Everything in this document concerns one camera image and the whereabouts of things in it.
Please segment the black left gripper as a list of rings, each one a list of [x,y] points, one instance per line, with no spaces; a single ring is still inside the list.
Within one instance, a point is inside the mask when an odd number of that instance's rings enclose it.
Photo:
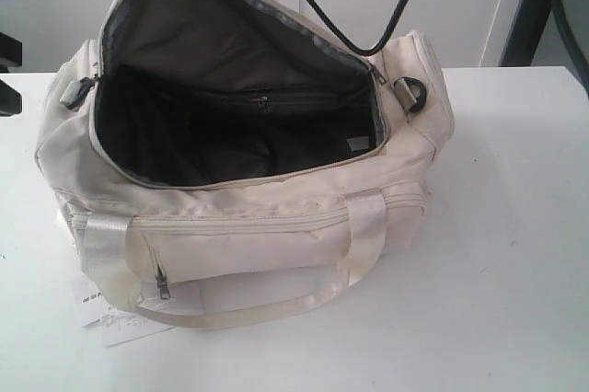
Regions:
[[[9,67],[22,65],[22,43],[5,33],[0,34],[1,73],[7,74]],[[0,83],[0,111],[2,116],[14,116],[22,112],[22,97],[4,80]]]

